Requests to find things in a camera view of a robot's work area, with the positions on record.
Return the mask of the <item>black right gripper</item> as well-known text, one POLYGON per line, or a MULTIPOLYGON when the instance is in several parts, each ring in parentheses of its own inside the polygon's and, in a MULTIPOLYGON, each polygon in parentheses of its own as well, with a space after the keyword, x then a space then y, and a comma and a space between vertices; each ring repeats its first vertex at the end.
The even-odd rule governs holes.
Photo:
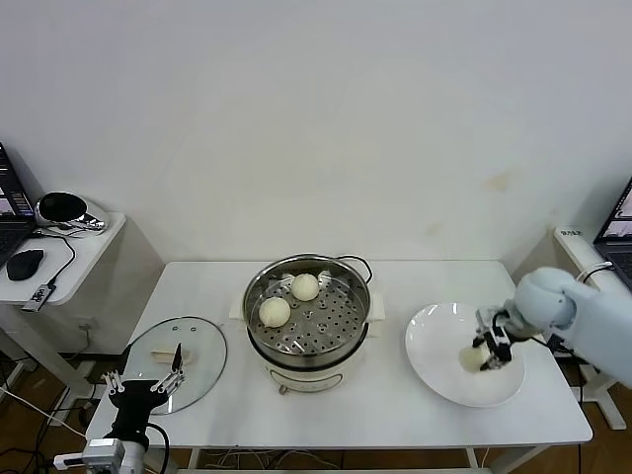
MULTIPOLYGON (((526 340, 526 335, 508 309, 501 309, 493 316, 493 334, 498 338, 505 337, 512 344, 526 340)), ((488 332, 482 332, 477 333, 472 341, 473 349, 487 348, 489 353, 488 357, 480 365, 481 371, 501 369, 513 360, 510 345, 497 344, 493 340, 489 340, 489 338, 490 334, 488 332)))

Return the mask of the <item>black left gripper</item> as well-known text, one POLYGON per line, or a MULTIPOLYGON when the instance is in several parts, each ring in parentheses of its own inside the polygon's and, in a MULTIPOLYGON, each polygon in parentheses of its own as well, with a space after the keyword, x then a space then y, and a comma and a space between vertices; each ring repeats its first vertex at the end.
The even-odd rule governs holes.
POLYGON ((166 394, 173 394, 185 379, 182 344, 176 346, 170 372, 159 381, 128 380, 122 383, 118 372, 106 372, 102 379, 111 403, 118 409, 109 437, 147 439, 151 412, 165 404, 166 394))

